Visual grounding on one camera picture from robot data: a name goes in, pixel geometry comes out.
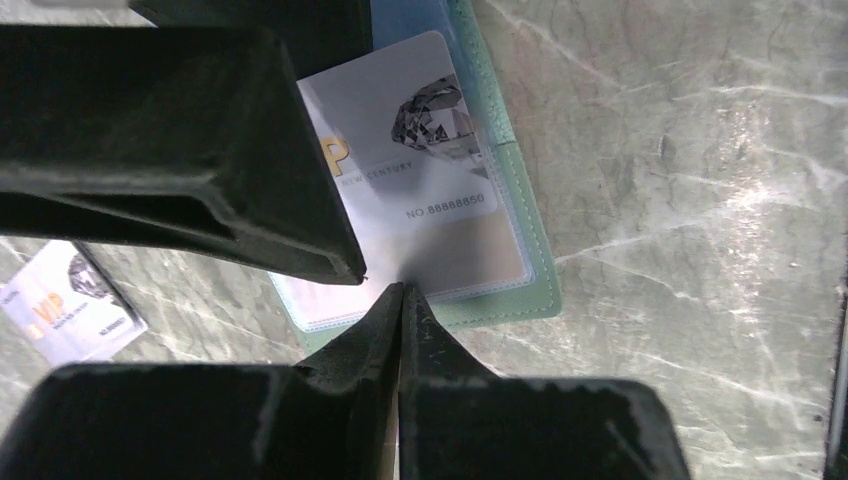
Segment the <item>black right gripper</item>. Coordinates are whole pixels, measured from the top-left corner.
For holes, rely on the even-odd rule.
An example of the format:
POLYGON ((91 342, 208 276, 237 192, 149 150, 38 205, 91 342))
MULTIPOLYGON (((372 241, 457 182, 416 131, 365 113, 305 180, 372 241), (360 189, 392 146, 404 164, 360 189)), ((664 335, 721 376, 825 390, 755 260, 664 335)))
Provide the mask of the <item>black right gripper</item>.
POLYGON ((362 283, 293 69, 303 79, 371 53, 371 2, 129 7, 158 27, 205 27, 2 27, 2 233, 362 283))

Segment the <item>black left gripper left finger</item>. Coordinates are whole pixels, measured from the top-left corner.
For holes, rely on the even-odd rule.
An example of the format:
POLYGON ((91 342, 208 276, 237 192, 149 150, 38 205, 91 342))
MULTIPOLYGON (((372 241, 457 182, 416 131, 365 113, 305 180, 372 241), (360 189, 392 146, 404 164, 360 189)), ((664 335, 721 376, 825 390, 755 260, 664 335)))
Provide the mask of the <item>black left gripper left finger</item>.
POLYGON ((5 479, 384 479, 404 287, 294 365, 81 363, 31 392, 5 479))

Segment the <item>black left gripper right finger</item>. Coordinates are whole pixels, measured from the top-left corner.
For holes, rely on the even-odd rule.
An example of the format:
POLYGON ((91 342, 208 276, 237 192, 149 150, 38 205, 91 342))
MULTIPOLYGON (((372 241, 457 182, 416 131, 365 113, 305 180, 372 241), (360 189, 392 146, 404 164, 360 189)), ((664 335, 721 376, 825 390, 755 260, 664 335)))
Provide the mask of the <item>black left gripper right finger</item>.
POLYGON ((404 479, 686 479, 670 414, 621 378, 502 377, 413 286, 401 314, 404 479))

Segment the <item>green card holder wallet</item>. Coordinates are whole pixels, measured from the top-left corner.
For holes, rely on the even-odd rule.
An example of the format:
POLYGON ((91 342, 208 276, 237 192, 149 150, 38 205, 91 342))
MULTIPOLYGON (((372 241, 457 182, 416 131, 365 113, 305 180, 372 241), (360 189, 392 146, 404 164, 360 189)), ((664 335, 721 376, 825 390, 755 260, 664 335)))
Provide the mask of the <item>green card holder wallet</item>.
POLYGON ((374 51, 299 81, 367 271, 271 279, 314 352, 390 284, 459 330, 549 318, 562 294, 524 159, 467 1, 375 1, 374 51))

